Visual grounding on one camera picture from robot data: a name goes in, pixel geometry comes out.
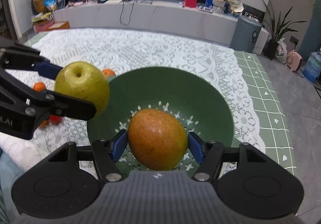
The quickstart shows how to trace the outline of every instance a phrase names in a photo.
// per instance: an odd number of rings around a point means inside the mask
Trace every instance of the gray tile floor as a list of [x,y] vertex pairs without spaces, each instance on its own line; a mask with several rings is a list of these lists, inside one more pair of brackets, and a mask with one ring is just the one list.
[[259,59],[277,92],[293,140],[305,192],[298,216],[306,224],[316,224],[321,219],[321,99],[311,82],[286,65],[264,56]]
[[18,42],[20,44],[24,44],[25,42],[27,42],[29,39],[31,39],[35,35],[36,35],[35,31],[33,30],[33,28],[31,28],[27,32],[23,33],[22,37],[19,38]]

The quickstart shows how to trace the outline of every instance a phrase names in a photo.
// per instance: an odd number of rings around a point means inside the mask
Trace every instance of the green colander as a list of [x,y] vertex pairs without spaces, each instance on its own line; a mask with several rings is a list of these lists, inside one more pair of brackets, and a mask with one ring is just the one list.
[[[202,78],[168,67],[132,70],[111,80],[106,110],[87,123],[90,142],[112,139],[120,130],[128,128],[136,112],[150,108],[175,116],[187,133],[194,131],[204,141],[232,145],[233,118],[221,94]],[[117,167],[123,176],[131,170],[149,170],[135,159],[129,146]],[[193,155],[187,150],[174,170],[186,170],[191,176],[197,167]]]

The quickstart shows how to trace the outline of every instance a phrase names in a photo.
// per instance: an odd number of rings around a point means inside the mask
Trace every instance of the orange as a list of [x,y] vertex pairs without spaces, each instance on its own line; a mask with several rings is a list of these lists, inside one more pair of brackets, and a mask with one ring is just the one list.
[[35,90],[35,91],[42,91],[42,90],[46,90],[46,89],[47,89],[46,85],[42,82],[37,82],[33,86],[33,90]]
[[115,72],[111,69],[102,70],[102,74],[104,75],[105,79],[107,79],[110,75],[116,76]]
[[46,120],[43,123],[41,123],[38,128],[44,128],[48,123],[49,123],[49,120]]

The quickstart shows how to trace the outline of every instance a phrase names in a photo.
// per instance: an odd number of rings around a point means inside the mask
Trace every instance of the snack bag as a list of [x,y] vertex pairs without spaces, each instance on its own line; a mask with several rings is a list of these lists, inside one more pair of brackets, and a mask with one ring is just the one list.
[[43,4],[49,11],[57,10],[57,4],[55,0],[44,0]]

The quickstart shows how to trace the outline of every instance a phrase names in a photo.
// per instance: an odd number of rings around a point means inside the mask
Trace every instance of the gray trash can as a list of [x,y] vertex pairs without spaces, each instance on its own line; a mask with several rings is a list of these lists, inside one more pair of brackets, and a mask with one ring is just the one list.
[[251,53],[259,37],[262,24],[247,16],[239,16],[230,48]]

